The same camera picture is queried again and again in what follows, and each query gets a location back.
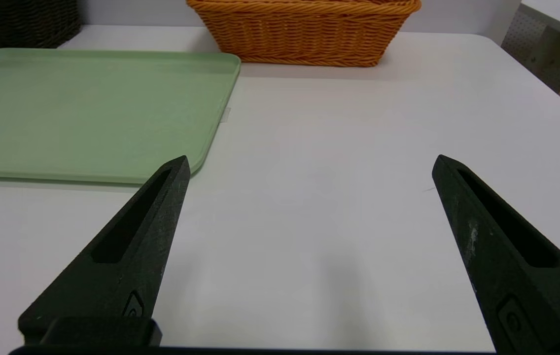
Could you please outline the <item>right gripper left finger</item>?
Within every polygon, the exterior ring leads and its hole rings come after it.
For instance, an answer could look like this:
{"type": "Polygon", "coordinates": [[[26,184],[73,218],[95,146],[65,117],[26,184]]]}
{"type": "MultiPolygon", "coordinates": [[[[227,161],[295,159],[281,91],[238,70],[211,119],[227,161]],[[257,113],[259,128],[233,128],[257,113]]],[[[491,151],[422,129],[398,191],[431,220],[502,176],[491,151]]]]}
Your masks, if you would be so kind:
{"type": "Polygon", "coordinates": [[[163,164],[18,319],[26,346],[158,346],[152,312],[190,168],[163,164]]]}

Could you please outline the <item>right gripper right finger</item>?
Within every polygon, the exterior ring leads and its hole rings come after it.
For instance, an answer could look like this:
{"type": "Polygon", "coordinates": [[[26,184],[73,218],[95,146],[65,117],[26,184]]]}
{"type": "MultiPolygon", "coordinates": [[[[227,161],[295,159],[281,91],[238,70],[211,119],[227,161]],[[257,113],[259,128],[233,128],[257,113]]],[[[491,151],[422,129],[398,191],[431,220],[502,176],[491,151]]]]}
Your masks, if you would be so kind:
{"type": "Polygon", "coordinates": [[[560,249],[459,161],[432,178],[496,353],[560,355],[560,249]]]}

